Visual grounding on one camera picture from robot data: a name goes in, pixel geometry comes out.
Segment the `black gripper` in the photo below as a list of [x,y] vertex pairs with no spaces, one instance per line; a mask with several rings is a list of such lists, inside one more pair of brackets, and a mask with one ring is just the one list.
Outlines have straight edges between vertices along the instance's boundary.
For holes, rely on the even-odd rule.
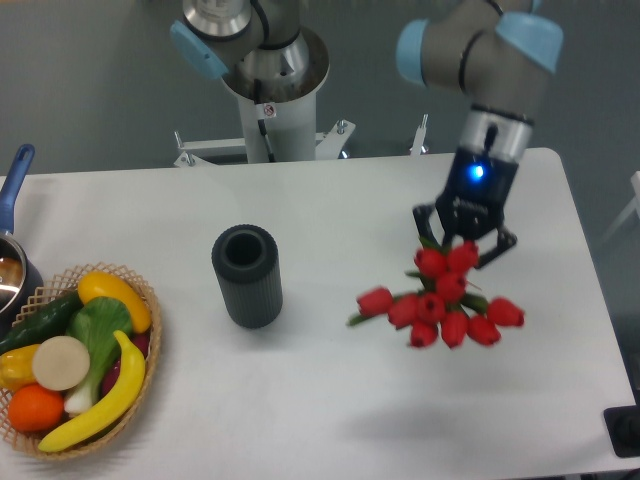
[[[504,226],[504,207],[518,164],[458,148],[444,190],[435,205],[412,209],[421,240],[428,246],[449,248],[455,237],[476,241],[496,231],[496,244],[481,252],[475,266],[481,270],[517,244],[517,236]],[[444,235],[437,240],[431,217],[437,211]]]

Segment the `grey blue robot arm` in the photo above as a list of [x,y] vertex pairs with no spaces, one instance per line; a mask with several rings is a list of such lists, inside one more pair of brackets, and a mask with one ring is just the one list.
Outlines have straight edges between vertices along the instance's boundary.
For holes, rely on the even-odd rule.
[[[535,1],[464,1],[445,19],[415,20],[399,35],[398,73],[407,81],[463,92],[471,108],[442,193],[413,210],[416,227],[439,243],[496,234],[487,265],[516,244],[504,206],[528,146],[538,106],[555,74],[562,29]],[[316,94],[329,72],[327,48],[300,21],[295,1],[186,1],[170,28],[182,58],[236,97],[252,163],[330,158],[319,139]]]

